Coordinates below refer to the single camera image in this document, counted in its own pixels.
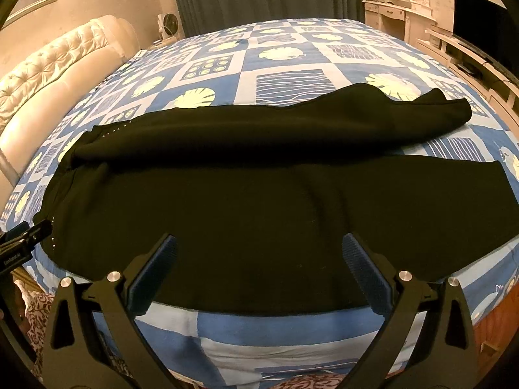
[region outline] headboard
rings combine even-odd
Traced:
[[[0,80],[2,208],[68,111],[139,49],[131,24],[107,15],[45,45]]]

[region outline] drawer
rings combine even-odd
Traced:
[[[400,8],[380,6],[378,12],[382,16],[387,16],[388,18],[400,19],[400,20],[405,19],[405,12],[403,10],[401,10]]]
[[[369,12],[378,13],[378,5],[372,3],[364,3],[364,8]]]

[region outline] blue gripper pad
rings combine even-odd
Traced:
[[[126,308],[133,316],[142,316],[148,311],[175,261],[176,238],[168,235],[128,287]]]
[[[343,259],[371,309],[388,318],[393,311],[393,288],[351,233],[343,237]]]

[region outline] person's hand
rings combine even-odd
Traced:
[[[22,331],[22,333],[26,335],[27,332],[29,332],[30,330],[30,324],[27,318],[25,317],[25,301],[23,301],[22,291],[20,291],[18,285],[14,284],[14,286],[16,307],[18,308],[18,314],[22,318],[22,323],[20,323],[19,328]],[[0,320],[4,320],[4,312],[2,310],[0,310]]]

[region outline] tv stand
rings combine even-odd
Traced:
[[[458,39],[435,30],[428,30],[427,33],[439,40],[439,45],[419,39],[416,48],[464,79],[490,104],[513,134],[519,138],[519,88],[497,71],[489,61],[467,48]],[[470,65],[470,70],[475,69],[474,75],[460,68],[459,64],[465,67]]]

